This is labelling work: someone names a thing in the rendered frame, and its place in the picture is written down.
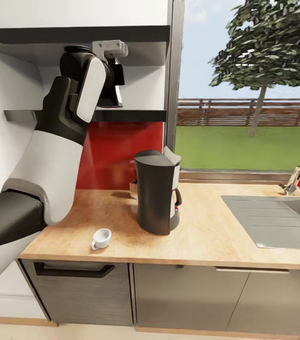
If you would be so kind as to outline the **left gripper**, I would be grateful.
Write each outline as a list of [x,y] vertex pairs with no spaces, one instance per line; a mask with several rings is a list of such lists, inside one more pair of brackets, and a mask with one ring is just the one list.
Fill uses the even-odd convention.
[[103,63],[107,68],[109,80],[104,88],[110,87],[112,85],[125,85],[124,71],[122,64],[109,65]]

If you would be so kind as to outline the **paper coffee filter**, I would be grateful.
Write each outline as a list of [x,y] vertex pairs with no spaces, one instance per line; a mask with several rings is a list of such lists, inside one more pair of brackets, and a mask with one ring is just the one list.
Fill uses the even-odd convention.
[[169,160],[176,165],[181,159],[181,156],[175,155],[167,146],[163,148],[163,153]]

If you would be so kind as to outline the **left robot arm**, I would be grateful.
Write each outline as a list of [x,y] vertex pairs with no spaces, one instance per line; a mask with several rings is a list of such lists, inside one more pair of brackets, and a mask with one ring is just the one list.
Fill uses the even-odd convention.
[[120,40],[64,47],[35,130],[0,192],[0,275],[47,226],[69,213],[86,135],[103,88],[125,85]]

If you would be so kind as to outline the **bottle of coffee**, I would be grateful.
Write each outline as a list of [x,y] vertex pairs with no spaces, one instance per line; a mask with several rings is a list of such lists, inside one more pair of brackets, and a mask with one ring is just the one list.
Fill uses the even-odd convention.
[[[116,57],[107,58],[108,64],[120,64]],[[119,86],[112,85],[107,88],[103,88],[100,94],[97,108],[107,109],[107,108],[122,108],[122,99],[120,96]]]

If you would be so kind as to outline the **coffee cup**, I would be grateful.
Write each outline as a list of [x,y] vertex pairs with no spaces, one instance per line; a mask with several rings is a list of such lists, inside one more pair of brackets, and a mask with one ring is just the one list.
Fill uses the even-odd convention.
[[109,245],[111,241],[111,232],[109,229],[100,229],[94,233],[93,242],[91,243],[91,247],[93,250],[98,248],[105,248]]

